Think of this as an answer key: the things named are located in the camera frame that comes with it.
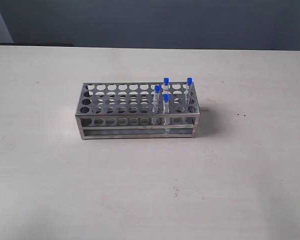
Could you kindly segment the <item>stainless steel test tube rack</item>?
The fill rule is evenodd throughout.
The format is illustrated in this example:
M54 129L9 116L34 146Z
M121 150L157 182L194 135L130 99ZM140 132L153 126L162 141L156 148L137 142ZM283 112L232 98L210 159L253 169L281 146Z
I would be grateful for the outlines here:
M169 114L163 109L161 82L88 82L82 85L75 119L82 140L193 138L199 126L200 107L194 82L189 112L185 82L169 81ZM158 112L153 113L155 85L160 86ZM164 118L170 124L164 125Z

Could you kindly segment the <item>blue-capped tube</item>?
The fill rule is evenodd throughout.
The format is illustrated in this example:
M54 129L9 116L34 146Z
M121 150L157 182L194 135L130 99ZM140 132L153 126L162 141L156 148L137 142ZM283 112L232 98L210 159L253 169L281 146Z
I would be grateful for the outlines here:
M170 79L168 77L164 77L163 78L163 94L168 94L169 93L169 88L170 88L170 83L169 83Z
M168 115L170 113L170 108L169 108L169 94L163 94L163 113L165 115ZM163 121L163 124L165 126L168 126L170 124L170 118L169 117L165 117L164 118L164 121Z
M193 78L188 77L185 85L185 106L187 107L188 111L190 113L193 112L192 106L190 106L190 100L191 100L191 88L192 88Z
M152 113L157 114L159 110L159 96L160 96L160 86L157 84L154 86L154 94L153 94L153 107Z

